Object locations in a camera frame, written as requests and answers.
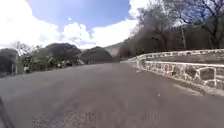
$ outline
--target white cloud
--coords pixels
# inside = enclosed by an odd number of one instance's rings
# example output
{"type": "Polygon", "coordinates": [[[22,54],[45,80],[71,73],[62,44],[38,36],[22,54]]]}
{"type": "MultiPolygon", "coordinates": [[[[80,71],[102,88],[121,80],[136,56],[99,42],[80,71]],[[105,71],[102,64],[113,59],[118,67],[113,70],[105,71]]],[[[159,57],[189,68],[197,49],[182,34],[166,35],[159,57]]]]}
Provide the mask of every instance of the white cloud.
{"type": "Polygon", "coordinates": [[[84,24],[73,23],[64,27],[63,35],[67,39],[89,41],[90,35],[84,24]]]}
{"type": "Polygon", "coordinates": [[[68,17],[68,20],[72,20],[72,18],[71,17],[68,17]]]}
{"type": "Polygon", "coordinates": [[[137,20],[126,19],[106,27],[93,28],[91,41],[102,47],[122,42],[129,37],[131,30],[137,23],[137,20]]]}
{"type": "Polygon", "coordinates": [[[25,0],[0,0],[0,28],[0,43],[8,45],[15,40],[38,45],[60,36],[57,25],[35,18],[25,0]]]}

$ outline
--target asphalt road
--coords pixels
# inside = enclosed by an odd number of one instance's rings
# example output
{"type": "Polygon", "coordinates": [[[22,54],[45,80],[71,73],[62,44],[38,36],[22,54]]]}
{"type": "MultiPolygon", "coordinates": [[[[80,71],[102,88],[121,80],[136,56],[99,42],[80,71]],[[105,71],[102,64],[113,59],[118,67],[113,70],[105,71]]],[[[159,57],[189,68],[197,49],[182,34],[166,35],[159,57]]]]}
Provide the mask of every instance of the asphalt road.
{"type": "Polygon", "coordinates": [[[125,64],[0,80],[16,128],[223,128],[224,98],[125,64]]]}

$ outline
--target low stone wall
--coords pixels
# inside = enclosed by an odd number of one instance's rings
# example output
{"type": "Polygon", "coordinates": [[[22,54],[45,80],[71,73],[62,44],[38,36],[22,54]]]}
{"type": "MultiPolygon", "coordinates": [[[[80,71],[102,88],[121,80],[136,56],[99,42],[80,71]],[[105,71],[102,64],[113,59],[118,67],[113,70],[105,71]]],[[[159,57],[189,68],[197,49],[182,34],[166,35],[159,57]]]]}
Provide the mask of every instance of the low stone wall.
{"type": "Polygon", "coordinates": [[[224,65],[144,60],[128,61],[127,64],[188,83],[224,90],[224,65]]]}
{"type": "Polygon", "coordinates": [[[143,70],[155,72],[157,74],[161,74],[176,80],[181,80],[192,83],[194,85],[198,85],[200,87],[205,87],[206,89],[221,91],[223,95],[223,64],[153,61],[153,58],[165,56],[199,55],[208,53],[224,53],[224,49],[150,53],[131,58],[124,61],[123,63],[143,70]]]}
{"type": "Polygon", "coordinates": [[[131,58],[129,60],[130,61],[142,60],[142,59],[153,60],[154,58],[160,58],[160,57],[203,55],[203,54],[209,54],[209,53],[224,53],[224,49],[148,53],[148,54],[143,54],[143,55],[131,58]]]}

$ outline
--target blue sky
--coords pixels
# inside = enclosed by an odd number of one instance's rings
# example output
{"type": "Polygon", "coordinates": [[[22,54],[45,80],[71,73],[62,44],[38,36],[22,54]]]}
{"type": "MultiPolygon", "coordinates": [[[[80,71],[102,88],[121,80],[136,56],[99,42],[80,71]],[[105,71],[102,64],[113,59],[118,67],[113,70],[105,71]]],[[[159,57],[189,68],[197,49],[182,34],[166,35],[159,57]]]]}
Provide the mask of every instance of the blue sky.
{"type": "Polygon", "coordinates": [[[16,40],[84,49],[113,45],[130,36],[138,9],[149,1],[154,0],[0,0],[0,48],[16,40]]]}
{"type": "Polygon", "coordinates": [[[87,29],[107,26],[129,17],[129,0],[27,0],[33,15],[62,28],[72,22],[87,29]]]}

